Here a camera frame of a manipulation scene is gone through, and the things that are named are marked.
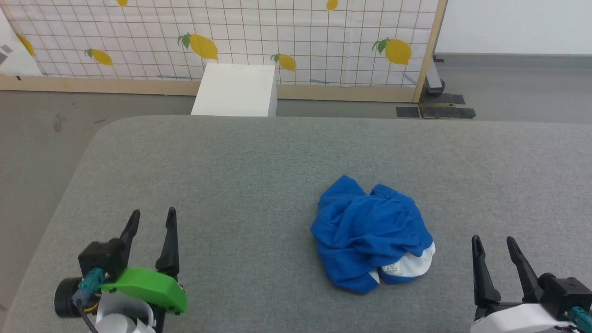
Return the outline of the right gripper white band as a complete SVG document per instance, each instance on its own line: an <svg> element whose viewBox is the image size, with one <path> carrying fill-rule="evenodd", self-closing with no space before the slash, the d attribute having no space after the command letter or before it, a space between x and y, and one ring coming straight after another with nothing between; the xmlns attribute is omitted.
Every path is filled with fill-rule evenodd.
<svg viewBox="0 0 592 333"><path fill-rule="evenodd" d="M501 295L494 287L486 263L486 251L480 236L472 236L472 272L475 321L471 333L573 333L576 324L572 312L575 306L566 307L559 312L550 312L539 304L542 289L538 285L529 261L518 246L514 237L506 238L510 259L516 266L524 293L523 303L501 302Z"/></svg>

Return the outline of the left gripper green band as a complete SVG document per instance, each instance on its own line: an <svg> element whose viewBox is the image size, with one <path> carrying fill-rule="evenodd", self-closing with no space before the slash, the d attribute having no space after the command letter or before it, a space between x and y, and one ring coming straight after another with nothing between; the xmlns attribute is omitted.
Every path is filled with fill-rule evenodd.
<svg viewBox="0 0 592 333"><path fill-rule="evenodd" d="M134 210L121 232L123 255L129 255L137 234L140 210ZM188 297L178 282L179 237L175 207L166 218L166 236L155 268L127 268L113 283L101 286L102 333L162 333L167 314L186 312Z"/></svg>

